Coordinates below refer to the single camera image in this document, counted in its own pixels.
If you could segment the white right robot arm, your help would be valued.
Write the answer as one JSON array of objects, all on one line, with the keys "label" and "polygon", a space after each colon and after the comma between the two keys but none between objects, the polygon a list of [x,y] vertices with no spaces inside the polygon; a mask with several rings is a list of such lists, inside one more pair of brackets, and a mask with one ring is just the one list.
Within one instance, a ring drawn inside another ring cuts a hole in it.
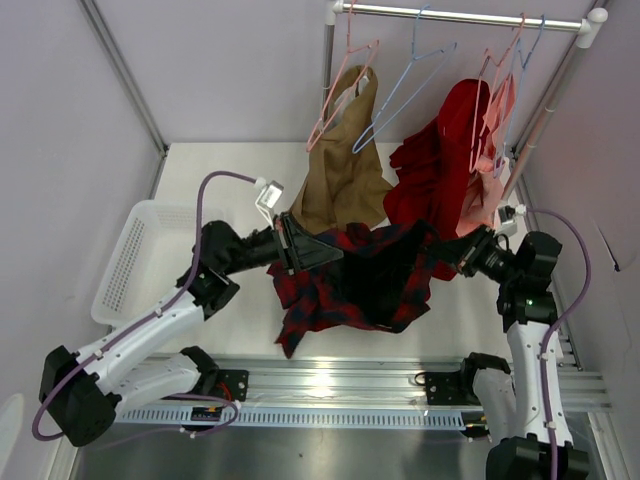
[{"label": "white right robot arm", "polygon": [[482,407],[496,442],[486,460],[488,479],[585,479],[590,472],[561,401],[559,316],[549,289],[561,250],[554,237],[533,231],[511,251],[486,226],[429,249],[458,274],[481,273],[499,286],[496,306],[511,358],[473,352],[456,371],[415,378],[430,406]]}]

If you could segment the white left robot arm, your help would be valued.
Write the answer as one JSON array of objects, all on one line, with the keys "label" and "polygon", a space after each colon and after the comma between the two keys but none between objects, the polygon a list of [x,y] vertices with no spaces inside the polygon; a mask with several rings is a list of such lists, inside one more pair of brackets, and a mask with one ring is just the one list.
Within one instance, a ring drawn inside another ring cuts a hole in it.
[{"label": "white left robot arm", "polygon": [[288,213],[242,238],[222,220],[196,223],[190,268],[146,315],[74,352],[64,346],[45,358],[33,436],[47,435],[41,417],[50,415],[60,436],[76,447],[103,435],[130,408],[189,393],[197,400],[216,390],[212,359],[189,347],[160,369],[138,366],[158,347],[223,310],[239,292],[231,275],[275,262],[293,273],[341,259],[342,251],[306,232]]}]

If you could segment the red plaid skirt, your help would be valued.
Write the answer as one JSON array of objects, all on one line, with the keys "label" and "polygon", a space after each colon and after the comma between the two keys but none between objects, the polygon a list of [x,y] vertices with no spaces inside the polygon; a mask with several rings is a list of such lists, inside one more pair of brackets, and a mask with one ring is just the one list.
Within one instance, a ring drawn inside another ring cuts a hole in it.
[{"label": "red plaid skirt", "polygon": [[430,310],[436,261],[427,247],[439,237],[425,221],[374,230],[350,223],[317,238],[343,257],[292,275],[279,262],[267,270],[286,311],[276,339],[286,357],[308,332],[347,326],[399,334]]}]

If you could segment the light blue wire hanger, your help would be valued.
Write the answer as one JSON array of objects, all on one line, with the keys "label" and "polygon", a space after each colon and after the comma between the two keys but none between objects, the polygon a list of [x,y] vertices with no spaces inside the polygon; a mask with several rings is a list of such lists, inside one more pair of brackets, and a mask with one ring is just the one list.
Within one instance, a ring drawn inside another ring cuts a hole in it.
[{"label": "light blue wire hanger", "polygon": [[[354,154],[360,153],[366,146],[372,143],[381,132],[385,131],[389,125],[394,122],[396,117],[429,86],[434,77],[447,65],[456,52],[458,46],[456,41],[449,42],[446,45],[439,46],[430,51],[422,51],[418,47],[418,30],[422,16],[430,9],[431,6],[425,4],[415,15],[410,43],[410,57],[384,102],[372,115],[369,125],[353,143],[352,152]],[[402,97],[401,90],[407,85],[411,75],[414,73],[419,73],[420,83],[408,95]]]}]

